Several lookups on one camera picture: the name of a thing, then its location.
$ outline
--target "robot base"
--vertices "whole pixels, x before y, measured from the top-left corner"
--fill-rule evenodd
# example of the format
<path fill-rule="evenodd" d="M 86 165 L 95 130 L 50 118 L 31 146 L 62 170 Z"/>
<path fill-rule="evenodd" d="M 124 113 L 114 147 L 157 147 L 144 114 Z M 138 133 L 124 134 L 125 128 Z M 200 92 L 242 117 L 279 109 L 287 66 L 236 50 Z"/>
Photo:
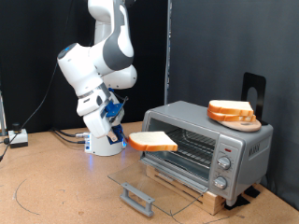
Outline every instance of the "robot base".
<path fill-rule="evenodd" d="M 122 141 L 115 144 L 110 144 L 108 138 L 96 138 L 91 133 L 89 137 L 85 138 L 85 152 L 92 153 L 97 156 L 113 156 L 119 154 L 126 144 Z"/>

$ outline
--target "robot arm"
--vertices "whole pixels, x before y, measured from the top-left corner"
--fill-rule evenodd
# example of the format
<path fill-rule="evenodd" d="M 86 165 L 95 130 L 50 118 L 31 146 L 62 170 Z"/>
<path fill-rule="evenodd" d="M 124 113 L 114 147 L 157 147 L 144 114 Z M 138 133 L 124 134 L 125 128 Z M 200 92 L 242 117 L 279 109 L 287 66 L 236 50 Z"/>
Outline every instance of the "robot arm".
<path fill-rule="evenodd" d="M 58 55 L 58 64 L 78 97 L 77 112 L 97 138 L 108 135 L 123 117 L 121 104 L 107 86 L 131 88 L 136 82 L 134 51 L 122 0 L 89 0 L 96 19 L 91 48 L 72 44 Z"/>

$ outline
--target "tabletop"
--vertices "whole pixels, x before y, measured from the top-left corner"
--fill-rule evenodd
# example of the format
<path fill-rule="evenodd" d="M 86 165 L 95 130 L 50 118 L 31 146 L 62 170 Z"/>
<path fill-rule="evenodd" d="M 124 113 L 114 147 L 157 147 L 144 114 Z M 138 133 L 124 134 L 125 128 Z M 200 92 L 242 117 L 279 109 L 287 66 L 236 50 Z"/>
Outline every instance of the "tabletop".
<path fill-rule="evenodd" d="M 141 125 L 123 129 L 128 135 Z M 0 163 L 1 223 L 299 223 L 298 211 L 261 185 L 257 198 L 244 196 L 250 204 L 215 216 L 192 204 L 173 217 L 153 207 L 154 216 L 145 217 L 120 199 L 122 187 L 107 177 L 137 162 L 139 151 L 127 147 L 99 157 L 50 132 L 30 133 L 28 142 L 9 148 Z"/>

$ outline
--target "black curtain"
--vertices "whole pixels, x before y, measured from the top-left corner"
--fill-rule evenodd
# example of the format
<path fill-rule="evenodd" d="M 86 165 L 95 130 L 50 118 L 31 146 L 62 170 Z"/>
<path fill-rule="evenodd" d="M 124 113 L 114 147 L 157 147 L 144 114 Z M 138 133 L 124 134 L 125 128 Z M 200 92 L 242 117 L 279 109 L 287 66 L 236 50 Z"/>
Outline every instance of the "black curtain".
<path fill-rule="evenodd" d="M 168 102 L 240 100 L 244 73 L 264 76 L 263 120 L 274 134 L 263 185 L 299 209 L 299 2 L 172 4 Z"/>
<path fill-rule="evenodd" d="M 70 8 L 67 28 L 65 22 Z M 128 9 L 138 77 L 130 90 L 123 122 L 140 121 L 164 101 L 167 0 L 137 1 Z M 1 1 L 0 76 L 7 127 L 23 123 L 42 101 L 58 53 L 72 43 L 89 46 L 94 19 L 83 0 Z M 26 125 L 28 133 L 85 127 L 78 98 L 57 67 L 49 95 Z"/>

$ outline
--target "bread slice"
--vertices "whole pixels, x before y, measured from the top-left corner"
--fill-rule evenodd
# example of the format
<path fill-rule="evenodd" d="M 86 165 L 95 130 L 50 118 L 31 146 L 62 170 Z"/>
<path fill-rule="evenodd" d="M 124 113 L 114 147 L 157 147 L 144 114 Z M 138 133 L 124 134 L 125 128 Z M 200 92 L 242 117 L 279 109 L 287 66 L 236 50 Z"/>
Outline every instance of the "bread slice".
<path fill-rule="evenodd" d="M 221 113 L 214 113 L 211 111 L 207 111 L 207 115 L 214 120 L 217 121 L 247 121 L 253 122 L 256 120 L 255 115 L 252 116 L 238 116 L 238 115 L 226 115 Z"/>
<path fill-rule="evenodd" d="M 249 102 L 212 100 L 208 104 L 208 110 L 214 113 L 253 116 L 253 109 Z"/>
<path fill-rule="evenodd" d="M 131 133 L 130 146 L 139 151 L 177 151 L 178 145 L 164 132 Z"/>

